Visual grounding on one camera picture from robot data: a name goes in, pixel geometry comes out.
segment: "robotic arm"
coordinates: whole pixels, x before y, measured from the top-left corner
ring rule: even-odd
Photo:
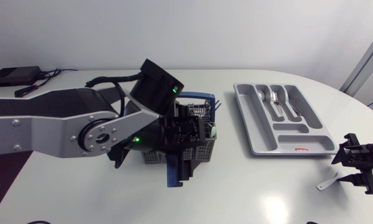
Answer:
[[[118,84],[133,80],[137,82],[131,92]],[[182,151],[205,143],[201,118],[175,101],[184,85],[150,60],[137,75],[98,77],[86,87],[106,82],[115,87],[0,98],[0,154],[38,151],[67,158],[107,153],[119,168],[130,150],[158,151],[166,155],[172,170],[168,186],[181,186],[179,181],[192,176],[198,165],[183,161]],[[118,100],[120,113],[111,106]]]
[[[360,145],[355,134],[344,136],[346,142],[340,144],[340,148],[334,157],[332,164],[341,162],[343,166],[355,167],[360,174],[351,174],[338,179],[338,181],[351,182],[354,186],[366,187],[366,194],[373,194],[373,143]]]

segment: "bolt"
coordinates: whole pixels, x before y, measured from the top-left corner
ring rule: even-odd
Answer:
[[[20,150],[22,150],[22,147],[20,146],[20,145],[14,145],[13,146],[13,149],[15,150],[15,151],[20,151]]]
[[[15,127],[17,127],[17,126],[20,125],[20,121],[19,121],[18,119],[14,119],[14,120],[12,121],[12,125],[15,126]]]

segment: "spoon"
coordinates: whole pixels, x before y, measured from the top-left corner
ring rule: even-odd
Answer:
[[[347,175],[347,174],[346,174],[344,171],[341,171],[341,170],[340,170],[339,172],[337,172],[337,174],[336,174],[335,177],[333,177],[332,179],[329,179],[329,180],[327,180],[327,181],[324,181],[324,182],[318,184],[318,185],[316,186],[316,188],[317,188],[318,190],[324,190],[324,189],[328,188],[330,185],[332,185],[335,181],[337,181],[337,179],[339,179],[339,178],[341,178],[341,177],[345,177],[346,175]]]
[[[260,96],[260,99],[261,99],[262,101],[265,100],[265,94],[263,94],[262,90],[258,90],[258,95]]]

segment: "gray plastic tray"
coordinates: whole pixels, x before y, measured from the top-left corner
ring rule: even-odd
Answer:
[[[234,88],[254,154],[319,156],[337,153],[328,130],[297,86],[235,83]],[[258,90],[264,93],[264,100]],[[278,103],[273,101],[273,92],[277,94]]]

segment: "plastic spoon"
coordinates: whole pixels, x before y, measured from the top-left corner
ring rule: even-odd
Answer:
[[[339,178],[341,178],[341,177],[345,177],[346,175],[347,175],[347,174],[346,174],[344,171],[341,171],[341,170],[340,170],[339,172],[337,172],[337,174],[336,174],[335,177],[333,177],[332,179],[329,179],[329,180],[327,180],[327,181],[324,181],[324,182],[318,184],[318,185],[316,186],[316,188],[317,188],[318,190],[324,190],[324,189],[328,188],[330,185],[332,185],[335,181],[337,181],[337,179],[339,179]]]

